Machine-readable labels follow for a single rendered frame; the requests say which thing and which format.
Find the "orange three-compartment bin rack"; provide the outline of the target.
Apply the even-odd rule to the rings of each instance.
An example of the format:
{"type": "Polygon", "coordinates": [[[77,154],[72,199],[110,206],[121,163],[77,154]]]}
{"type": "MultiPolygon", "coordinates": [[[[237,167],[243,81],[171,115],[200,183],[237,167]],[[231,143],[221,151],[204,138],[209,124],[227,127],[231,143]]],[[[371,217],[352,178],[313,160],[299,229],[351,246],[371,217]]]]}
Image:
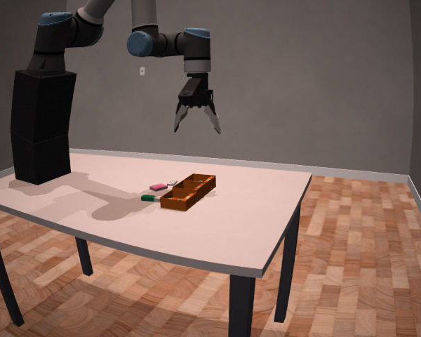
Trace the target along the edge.
{"type": "Polygon", "coordinates": [[[161,208],[187,211],[215,187],[216,176],[193,173],[160,197],[161,208]]]}

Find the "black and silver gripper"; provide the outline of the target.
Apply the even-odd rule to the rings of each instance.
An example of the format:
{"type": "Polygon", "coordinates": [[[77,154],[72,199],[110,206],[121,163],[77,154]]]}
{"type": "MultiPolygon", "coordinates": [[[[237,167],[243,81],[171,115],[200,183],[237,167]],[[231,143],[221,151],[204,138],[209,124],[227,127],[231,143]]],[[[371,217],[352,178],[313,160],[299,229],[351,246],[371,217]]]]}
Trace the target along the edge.
{"type": "Polygon", "coordinates": [[[203,85],[197,93],[195,99],[193,99],[193,101],[179,101],[175,115],[174,132],[177,131],[179,123],[182,121],[182,119],[186,117],[186,112],[189,108],[193,108],[193,106],[197,106],[198,108],[201,108],[201,106],[205,106],[204,112],[210,117],[210,121],[213,123],[214,129],[219,134],[221,134],[220,124],[218,121],[219,116],[217,117],[218,114],[215,112],[215,106],[213,103],[213,90],[208,90],[208,73],[189,73],[187,74],[187,77],[191,77],[193,79],[202,78],[203,85]]]}

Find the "pink block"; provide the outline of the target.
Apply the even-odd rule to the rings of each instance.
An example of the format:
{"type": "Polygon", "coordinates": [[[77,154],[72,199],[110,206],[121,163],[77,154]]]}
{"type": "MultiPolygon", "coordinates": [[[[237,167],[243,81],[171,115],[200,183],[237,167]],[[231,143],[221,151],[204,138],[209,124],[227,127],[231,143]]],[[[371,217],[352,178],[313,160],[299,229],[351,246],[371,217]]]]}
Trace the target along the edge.
{"type": "Polygon", "coordinates": [[[168,186],[164,185],[164,184],[158,184],[158,185],[149,186],[149,188],[151,190],[157,192],[157,191],[160,191],[160,190],[168,189],[168,186]]]}

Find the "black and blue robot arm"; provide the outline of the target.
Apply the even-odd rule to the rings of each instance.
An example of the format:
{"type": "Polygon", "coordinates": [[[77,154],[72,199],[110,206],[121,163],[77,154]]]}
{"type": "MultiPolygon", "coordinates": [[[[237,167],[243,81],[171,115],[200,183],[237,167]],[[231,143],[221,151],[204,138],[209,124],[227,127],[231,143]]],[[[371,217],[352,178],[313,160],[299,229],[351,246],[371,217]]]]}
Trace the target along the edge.
{"type": "MultiPolygon", "coordinates": [[[[115,0],[88,0],[76,14],[42,14],[36,34],[34,53],[27,73],[55,76],[65,73],[65,47],[92,46],[101,38],[104,15],[115,0]],[[72,18],[72,19],[71,19],[72,18]]],[[[156,58],[183,55],[184,72],[211,71],[210,32],[202,28],[185,28],[183,32],[159,33],[156,0],[131,0],[132,34],[127,49],[137,57],[156,58]]],[[[202,78],[189,79],[178,95],[180,102],[191,102],[203,85],[202,78]]]]}

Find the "green and white eraser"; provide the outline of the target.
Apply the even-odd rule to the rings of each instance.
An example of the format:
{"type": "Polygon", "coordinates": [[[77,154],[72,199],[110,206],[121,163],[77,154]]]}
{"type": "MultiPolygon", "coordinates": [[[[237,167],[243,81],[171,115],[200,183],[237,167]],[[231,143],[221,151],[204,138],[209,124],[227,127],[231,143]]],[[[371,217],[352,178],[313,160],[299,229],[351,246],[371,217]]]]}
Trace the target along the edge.
{"type": "Polygon", "coordinates": [[[154,195],[142,195],[141,201],[152,201],[152,202],[160,202],[160,197],[162,196],[154,196],[154,195]]]}

